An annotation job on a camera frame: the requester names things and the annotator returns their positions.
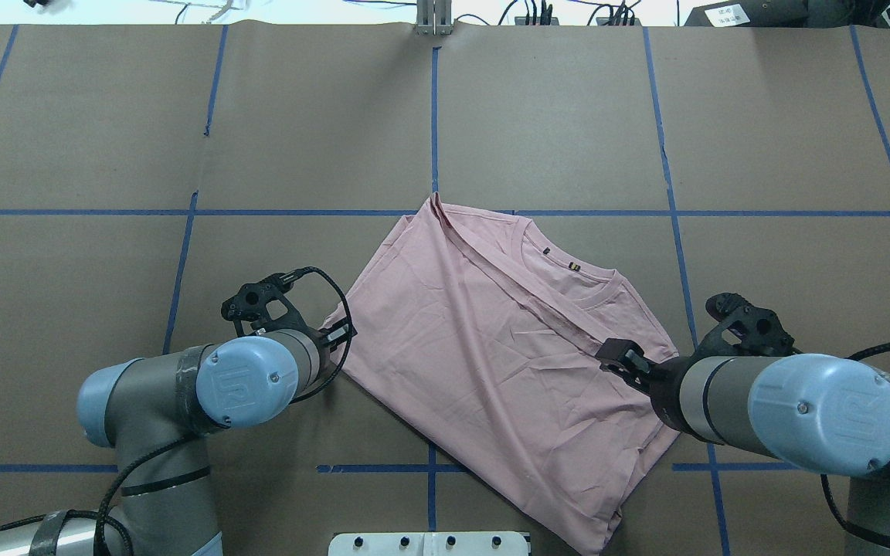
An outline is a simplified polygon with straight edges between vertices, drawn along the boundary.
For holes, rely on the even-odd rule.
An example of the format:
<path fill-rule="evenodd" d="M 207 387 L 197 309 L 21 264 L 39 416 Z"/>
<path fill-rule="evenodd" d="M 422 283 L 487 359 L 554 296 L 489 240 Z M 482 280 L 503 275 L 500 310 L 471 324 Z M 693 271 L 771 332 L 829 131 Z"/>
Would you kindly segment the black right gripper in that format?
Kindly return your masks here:
<path fill-rule="evenodd" d="M 672 429 L 685 429 L 681 410 L 681 383 L 685 359 L 653 362 L 629 339 L 608 338 L 596 351 L 600 369 L 621 378 L 630 387 L 647 387 L 654 414 Z"/>

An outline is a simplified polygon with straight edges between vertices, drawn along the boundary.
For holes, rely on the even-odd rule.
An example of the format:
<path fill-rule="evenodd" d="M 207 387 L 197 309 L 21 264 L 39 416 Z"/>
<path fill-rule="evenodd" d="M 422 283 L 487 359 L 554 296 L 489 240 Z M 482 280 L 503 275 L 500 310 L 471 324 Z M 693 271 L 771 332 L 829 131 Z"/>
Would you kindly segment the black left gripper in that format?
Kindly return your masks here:
<path fill-rule="evenodd" d="M 321 330 L 311 328 L 310 339 L 316 354 L 312 359 L 312 370 L 332 371 L 335 369 L 337 362 L 333 359 L 333 353 L 337 351 L 336 346 L 348 344 L 353 337 L 356 337 L 357 333 L 356 327 L 350 323 L 335 323 L 332 327 Z"/>

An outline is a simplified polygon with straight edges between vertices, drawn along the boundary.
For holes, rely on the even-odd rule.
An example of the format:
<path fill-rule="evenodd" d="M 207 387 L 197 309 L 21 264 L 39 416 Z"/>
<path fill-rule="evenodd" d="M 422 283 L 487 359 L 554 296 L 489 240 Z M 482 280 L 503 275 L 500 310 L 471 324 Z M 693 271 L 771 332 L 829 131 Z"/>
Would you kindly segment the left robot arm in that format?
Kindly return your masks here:
<path fill-rule="evenodd" d="M 220 555 L 207 440 L 275 419 L 328 386 L 355 331 L 257 331 L 223 344 L 137 358 L 82 384 L 79 423 L 110 448 L 117 477 L 96 510 L 0 525 L 0 555 Z"/>

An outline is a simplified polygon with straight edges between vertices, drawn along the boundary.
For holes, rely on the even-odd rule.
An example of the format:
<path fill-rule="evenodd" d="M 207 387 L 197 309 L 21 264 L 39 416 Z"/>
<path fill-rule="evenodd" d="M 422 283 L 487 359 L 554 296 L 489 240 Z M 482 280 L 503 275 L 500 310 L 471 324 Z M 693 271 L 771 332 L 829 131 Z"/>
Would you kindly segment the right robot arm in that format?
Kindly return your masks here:
<path fill-rule="evenodd" d="M 890 373 L 823 353 L 656 363 L 627 339 L 596 360 L 667 427 L 817 474 L 845 554 L 890 555 Z"/>

